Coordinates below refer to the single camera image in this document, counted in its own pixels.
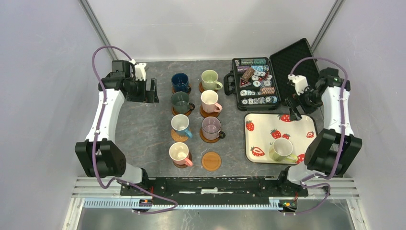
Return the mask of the grey green mug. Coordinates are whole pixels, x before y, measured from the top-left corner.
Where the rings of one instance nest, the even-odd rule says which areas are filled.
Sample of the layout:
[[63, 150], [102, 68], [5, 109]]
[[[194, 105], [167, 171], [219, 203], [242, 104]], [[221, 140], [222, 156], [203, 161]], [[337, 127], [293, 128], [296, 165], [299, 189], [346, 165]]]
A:
[[180, 113], [184, 113], [180, 110], [180, 108], [185, 108], [186, 106], [193, 106], [195, 108], [195, 105], [193, 103], [190, 102], [190, 97], [187, 94], [183, 94], [183, 93], [176, 93], [173, 94], [171, 97], [171, 104], [172, 107], [177, 107], [178, 111]]

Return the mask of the dark blue mug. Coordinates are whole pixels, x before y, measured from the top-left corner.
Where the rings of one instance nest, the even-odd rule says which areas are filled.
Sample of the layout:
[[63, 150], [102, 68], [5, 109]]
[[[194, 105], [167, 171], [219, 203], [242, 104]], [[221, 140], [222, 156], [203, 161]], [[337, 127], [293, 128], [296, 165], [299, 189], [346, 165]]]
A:
[[189, 77], [185, 73], [176, 73], [171, 78], [173, 92], [190, 93]]

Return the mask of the light blue mug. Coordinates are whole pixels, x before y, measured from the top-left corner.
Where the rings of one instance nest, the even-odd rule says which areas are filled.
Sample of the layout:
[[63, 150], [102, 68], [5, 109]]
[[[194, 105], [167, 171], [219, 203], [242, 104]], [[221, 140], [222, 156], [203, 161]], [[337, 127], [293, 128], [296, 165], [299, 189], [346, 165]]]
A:
[[186, 115], [175, 115], [171, 120], [171, 127], [178, 135], [182, 137], [193, 137], [193, 134], [190, 131], [190, 121]]

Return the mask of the wooden coaster one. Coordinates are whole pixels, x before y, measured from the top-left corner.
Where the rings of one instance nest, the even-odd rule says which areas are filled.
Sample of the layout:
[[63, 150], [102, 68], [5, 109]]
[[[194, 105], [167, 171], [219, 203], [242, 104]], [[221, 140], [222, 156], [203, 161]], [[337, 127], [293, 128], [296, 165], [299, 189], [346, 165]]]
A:
[[191, 86], [188, 86], [188, 87], [187, 87], [186, 92], [183, 92], [183, 91], [176, 91], [175, 88], [172, 87], [172, 93], [173, 93], [173, 94], [176, 94], [176, 93], [183, 93], [183, 94], [189, 95], [189, 94], [191, 93], [191, 91], [192, 91]]

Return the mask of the yellow green mug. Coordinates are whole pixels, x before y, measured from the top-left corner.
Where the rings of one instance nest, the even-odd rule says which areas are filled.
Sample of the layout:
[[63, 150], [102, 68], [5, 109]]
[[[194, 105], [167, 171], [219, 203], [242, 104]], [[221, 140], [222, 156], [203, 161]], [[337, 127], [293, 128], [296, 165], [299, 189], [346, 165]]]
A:
[[293, 154], [293, 144], [285, 138], [278, 138], [271, 144], [270, 158], [276, 162], [289, 161], [296, 163], [298, 157]]

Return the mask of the wooden coaster five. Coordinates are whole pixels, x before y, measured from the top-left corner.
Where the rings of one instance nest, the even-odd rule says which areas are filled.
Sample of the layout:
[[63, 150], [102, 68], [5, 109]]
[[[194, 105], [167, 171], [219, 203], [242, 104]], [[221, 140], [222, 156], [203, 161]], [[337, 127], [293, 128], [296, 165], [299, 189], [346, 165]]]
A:
[[192, 111], [194, 110], [194, 107], [193, 106], [186, 106], [185, 108], [180, 108], [180, 110], [182, 112], [184, 112], [184, 113], [180, 113], [177, 109], [178, 109], [177, 107], [176, 108], [172, 107], [172, 114], [173, 115], [182, 114], [182, 115], [185, 115], [185, 116], [189, 116], [192, 113]]

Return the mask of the light cork coaster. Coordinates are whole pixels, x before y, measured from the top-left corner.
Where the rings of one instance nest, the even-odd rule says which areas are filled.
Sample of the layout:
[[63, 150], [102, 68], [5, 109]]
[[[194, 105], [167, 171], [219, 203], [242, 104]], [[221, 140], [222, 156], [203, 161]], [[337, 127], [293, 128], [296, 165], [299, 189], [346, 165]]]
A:
[[170, 135], [172, 139], [176, 142], [185, 142], [189, 139], [187, 136], [178, 134], [174, 129], [171, 130]]

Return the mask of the wooden coaster three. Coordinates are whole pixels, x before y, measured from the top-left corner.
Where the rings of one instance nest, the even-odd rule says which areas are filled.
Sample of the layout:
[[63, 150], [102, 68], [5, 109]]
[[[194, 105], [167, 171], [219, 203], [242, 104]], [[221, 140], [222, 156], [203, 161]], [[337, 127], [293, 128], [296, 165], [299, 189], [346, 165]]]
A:
[[200, 111], [201, 116], [204, 117], [204, 118], [209, 117], [209, 116], [218, 117], [218, 116], [220, 115], [220, 112], [212, 112], [212, 113], [206, 112], [206, 111], [203, 109], [203, 106], [202, 106], [202, 105], [200, 106], [200, 110], [199, 110], [199, 111]]

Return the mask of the light green mug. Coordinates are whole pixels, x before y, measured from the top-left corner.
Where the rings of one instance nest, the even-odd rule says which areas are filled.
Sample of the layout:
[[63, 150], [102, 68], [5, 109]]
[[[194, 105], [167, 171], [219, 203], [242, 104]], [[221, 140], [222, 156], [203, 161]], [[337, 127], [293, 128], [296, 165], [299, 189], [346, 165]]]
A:
[[219, 81], [219, 75], [214, 70], [206, 70], [201, 74], [202, 87], [204, 90], [220, 90], [223, 84]]

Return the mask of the peach pink mug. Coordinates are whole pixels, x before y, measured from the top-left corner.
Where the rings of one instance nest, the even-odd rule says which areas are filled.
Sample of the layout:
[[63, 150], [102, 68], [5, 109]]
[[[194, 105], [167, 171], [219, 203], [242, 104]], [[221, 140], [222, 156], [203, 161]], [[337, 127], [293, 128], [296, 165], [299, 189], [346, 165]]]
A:
[[177, 165], [193, 166], [188, 146], [183, 142], [176, 142], [169, 148], [169, 156]]

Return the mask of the mauve mug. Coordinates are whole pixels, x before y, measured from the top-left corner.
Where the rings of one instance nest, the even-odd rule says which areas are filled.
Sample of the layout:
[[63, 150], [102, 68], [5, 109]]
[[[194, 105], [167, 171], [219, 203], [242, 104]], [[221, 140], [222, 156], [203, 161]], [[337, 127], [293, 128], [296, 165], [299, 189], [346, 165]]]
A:
[[226, 137], [225, 132], [222, 130], [221, 122], [217, 117], [206, 117], [202, 121], [202, 127], [204, 131], [208, 133], [216, 133], [219, 132], [223, 138]]

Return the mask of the wooden coaster four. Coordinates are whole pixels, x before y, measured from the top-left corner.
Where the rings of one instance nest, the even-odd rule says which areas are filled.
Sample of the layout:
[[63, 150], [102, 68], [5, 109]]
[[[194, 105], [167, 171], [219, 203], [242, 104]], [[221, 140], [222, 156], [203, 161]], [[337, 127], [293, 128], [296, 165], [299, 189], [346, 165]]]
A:
[[219, 132], [208, 133], [208, 132], [204, 131], [202, 128], [200, 129], [199, 134], [200, 134], [201, 139], [206, 143], [216, 143], [220, 139], [223, 138]]

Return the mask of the dark walnut coaster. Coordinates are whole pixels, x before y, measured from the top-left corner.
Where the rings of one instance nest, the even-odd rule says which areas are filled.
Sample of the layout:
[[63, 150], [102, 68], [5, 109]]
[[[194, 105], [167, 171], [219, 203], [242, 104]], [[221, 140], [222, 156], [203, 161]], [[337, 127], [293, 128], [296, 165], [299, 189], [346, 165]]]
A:
[[182, 160], [179, 161], [173, 161], [174, 165], [178, 168], [186, 168], [186, 167], [192, 167], [193, 162], [192, 162], [192, 156], [189, 153], [187, 157], [185, 157]]

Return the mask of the orange coaster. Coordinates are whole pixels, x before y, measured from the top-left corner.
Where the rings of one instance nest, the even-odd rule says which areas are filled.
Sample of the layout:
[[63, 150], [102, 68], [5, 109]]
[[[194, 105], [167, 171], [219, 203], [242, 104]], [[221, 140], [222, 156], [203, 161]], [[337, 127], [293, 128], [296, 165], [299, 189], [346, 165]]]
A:
[[216, 152], [208, 152], [202, 157], [202, 166], [208, 171], [216, 171], [221, 163], [221, 157]]

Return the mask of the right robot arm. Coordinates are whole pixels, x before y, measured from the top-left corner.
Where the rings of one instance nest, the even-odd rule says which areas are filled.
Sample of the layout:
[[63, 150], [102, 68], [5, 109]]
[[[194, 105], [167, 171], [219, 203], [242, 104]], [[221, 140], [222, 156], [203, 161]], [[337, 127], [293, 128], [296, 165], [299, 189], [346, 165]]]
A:
[[354, 136], [350, 125], [351, 87], [347, 76], [340, 78], [338, 69], [326, 68], [320, 71], [314, 86], [308, 84], [305, 76], [293, 73], [288, 75], [288, 81], [295, 90], [286, 100], [291, 120], [302, 118], [297, 106], [305, 112], [322, 106], [324, 126], [307, 147], [304, 161], [287, 167], [278, 176], [276, 188], [283, 196], [290, 195], [300, 186], [306, 188], [306, 182], [313, 178], [329, 180], [343, 175], [362, 147], [362, 140]]

